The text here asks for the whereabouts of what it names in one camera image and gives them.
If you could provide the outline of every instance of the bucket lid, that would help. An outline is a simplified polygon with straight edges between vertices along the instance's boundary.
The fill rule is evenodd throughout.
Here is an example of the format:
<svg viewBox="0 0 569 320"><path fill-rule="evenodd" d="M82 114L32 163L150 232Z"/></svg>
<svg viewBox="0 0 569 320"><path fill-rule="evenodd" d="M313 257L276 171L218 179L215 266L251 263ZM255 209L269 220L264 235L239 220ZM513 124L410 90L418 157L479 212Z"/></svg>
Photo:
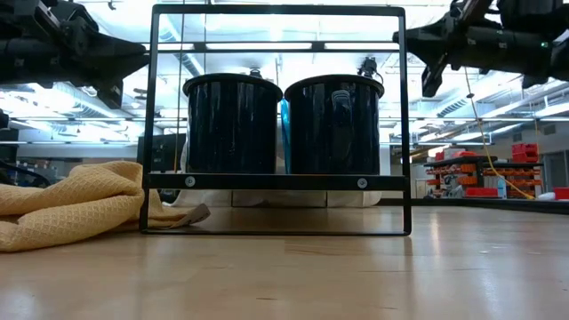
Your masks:
<svg viewBox="0 0 569 320"><path fill-rule="evenodd" d="M379 95L379 97L383 97L383 93L385 93L385 89L383 88L383 84L370 79L365 76L356 76L356 75L325 75L325 76L313 76L304 80L300 80L294 84L292 84L286 91L284 92L284 98L289 100L291 96L291 92L297 90L300 87L311 86L313 84L325 84L328 82L345 82L345 83L357 83L357 84L364 84L369 85Z"/></svg>
<svg viewBox="0 0 569 320"><path fill-rule="evenodd" d="M189 89L194 85L200 85L212 82L229 82L229 81L260 85L267 90L274 91L276 93L276 101L280 101L283 99L283 91L278 86L276 86L276 84L273 84L270 81L255 76L230 74L230 73L195 76L186 81L186 83L182 87L182 91L186 96L188 96Z"/></svg>

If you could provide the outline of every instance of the black bucket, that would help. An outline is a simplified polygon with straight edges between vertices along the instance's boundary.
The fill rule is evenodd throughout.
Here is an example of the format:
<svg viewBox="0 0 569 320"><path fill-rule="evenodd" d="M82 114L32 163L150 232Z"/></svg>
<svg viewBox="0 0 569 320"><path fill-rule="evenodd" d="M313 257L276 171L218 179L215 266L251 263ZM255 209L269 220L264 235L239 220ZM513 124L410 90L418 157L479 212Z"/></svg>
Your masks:
<svg viewBox="0 0 569 320"><path fill-rule="evenodd" d="M245 75L197 76L188 96L187 171L274 173L276 104L283 92Z"/></svg>
<svg viewBox="0 0 569 320"><path fill-rule="evenodd" d="M363 76L316 76L284 93L289 101L291 173L379 174L378 102L384 89Z"/></svg>

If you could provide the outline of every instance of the blue object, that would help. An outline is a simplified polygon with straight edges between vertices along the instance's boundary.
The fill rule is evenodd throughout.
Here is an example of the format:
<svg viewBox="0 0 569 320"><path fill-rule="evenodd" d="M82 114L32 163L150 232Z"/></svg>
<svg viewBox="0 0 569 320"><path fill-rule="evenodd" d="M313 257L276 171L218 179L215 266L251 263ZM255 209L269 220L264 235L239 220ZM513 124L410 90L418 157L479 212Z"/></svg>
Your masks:
<svg viewBox="0 0 569 320"><path fill-rule="evenodd" d="M289 117L288 102L281 100L281 125L283 131L284 169L291 174L291 121Z"/></svg>

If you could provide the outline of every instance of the metal shelf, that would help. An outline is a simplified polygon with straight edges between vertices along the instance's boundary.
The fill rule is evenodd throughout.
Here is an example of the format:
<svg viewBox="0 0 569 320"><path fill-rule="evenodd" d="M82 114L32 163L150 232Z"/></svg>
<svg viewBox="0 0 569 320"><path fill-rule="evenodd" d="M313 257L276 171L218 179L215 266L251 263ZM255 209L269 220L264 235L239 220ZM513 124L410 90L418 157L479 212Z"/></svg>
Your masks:
<svg viewBox="0 0 569 320"><path fill-rule="evenodd" d="M494 168L512 168L512 169L516 169L516 168L534 168L534 167L538 167L538 166L543 166L543 164L512 164L512 163L493 163ZM484 164L484 168L490 168L490 164L485 163Z"/></svg>
<svg viewBox="0 0 569 320"><path fill-rule="evenodd" d="M150 173L152 165L152 132L156 111L156 78L158 63L159 21L162 14L289 14L334 16L387 16L398 18L398 52L401 99L401 133L403 176L370 175L273 175L273 174L157 174ZM412 231L411 216L411 164L409 161L409 98L407 93L407 50L405 43L405 10L394 6L340 6L340 5L198 5L157 4L152 9L150 28L150 63L148 66L148 97L143 146L143 182L145 202L140 209L139 230L144 234L192 234L234 236L408 236ZM309 52L329 52L321 43L310 42ZM188 41L195 51L205 52L207 47ZM367 50L349 50L368 52ZM207 231L199 228L163 229L148 228L148 196L151 188L174 189L254 189L254 190L395 190L403 191L403 226L395 232L305 232L305 231Z"/></svg>
<svg viewBox="0 0 569 320"><path fill-rule="evenodd" d="M216 190L405 191L405 176L214 174L148 175L149 188Z"/></svg>
<svg viewBox="0 0 569 320"><path fill-rule="evenodd" d="M498 157L491 156L492 161L498 160ZM443 161L437 161L434 163L426 163L423 166L425 167L438 167L443 165L452 165L452 164L475 164L479 162L488 162L487 156L462 156L454 159L447 159Z"/></svg>

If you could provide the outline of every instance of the ceiling duct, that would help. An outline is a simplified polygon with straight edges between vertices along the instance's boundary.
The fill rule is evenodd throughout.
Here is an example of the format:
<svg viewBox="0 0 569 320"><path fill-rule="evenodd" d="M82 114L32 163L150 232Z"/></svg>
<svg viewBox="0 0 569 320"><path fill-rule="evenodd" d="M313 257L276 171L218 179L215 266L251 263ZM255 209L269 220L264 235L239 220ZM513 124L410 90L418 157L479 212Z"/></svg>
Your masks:
<svg viewBox="0 0 569 320"><path fill-rule="evenodd" d="M564 91L569 90L569 84L563 83L561 85L558 85L556 87L550 88L548 90L545 90L543 92L538 92L536 94L534 94L533 96L530 96L528 98L525 98L523 100L520 100L518 102L514 102L512 104L509 104L508 106L504 106L504 107L500 107L499 109L503 109L503 110L508 110L508 112L511 112L513 109L515 108L520 108L523 106L528 106L531 103L537 101L537 100L541 100L544 99L552 94L563 94ZM564 105L569 101L569 99L565 98L565 97L558 97L556 99L550 100L550 104L546 107L546 108L554 108L556 106L560 106L560 105ZM519 117L520 119L527 119L527 118L533 118L535 115L535 112L530 112L529 116L521 116ZM504 126L510 126L510 125L505 125L505 124L501 124L500 122L496 122L496 123L489 123L486 125L485 131L491 132L494 130L498 130ZM443 130L440 132L441 137L452 137L453 135L457 135L457 134L462 134L465 131L469 131L469 127L474 127L473 130L478 130L477 129L477 123L476 122L468 122L466 124L462 124L462 125L458 125L455 126L453 128L451 128L450 130Z"/></svg>
<svg viewBox="0 0 569 320"><path fill-rule="evenodd" d="M170 17L164 16L164 18L165 18L165 23L158 32L158 38L163 43L180 42L181 41L180 33L172 25ZM197 63L196 58L194 58L191 54L180 52L180 53L174 53L173 55L192 76L201 76L204 73L204 69L196 64Z"/></svg>
<svg viewBox="0 0 569 320"><path fill-rule="evenodd" d="M464 106L467 106L470 104L470 99L463 99L463 100L459 100L457 102L454 102L452 105L444 108L441 112L437 113L438 117L444 117Z"/></svg>
<svg viewBox="0 0 569 320"><path fill-rule="evenodd" d="M502 84L510 83L512 81L519 82L519 78L520 77L518 76L513 79L511 74L493 71L482 80L472 85L471 92L473 93L473 99L476 102L486 99L498 92L505 91L513 84ZM462 107L470 106L471 102L469 95L470 91L468 89L460 88L452 97L442 101L433 113L436 113L438 117L444 117Z"/></svg>
<svg viewBox="0 0 569 320"><path fill-rule="evenodd" d="M130 116L124 111L108 110L107 106L102 103L97 97L92 97L89 94L77 89L75 86L68 83L56 83L53 85L52 90L63 92L69 97L72 97L76 105L76 110L69 112L60 112L65 116L73 115L74 117L119 117Z"/></svg>

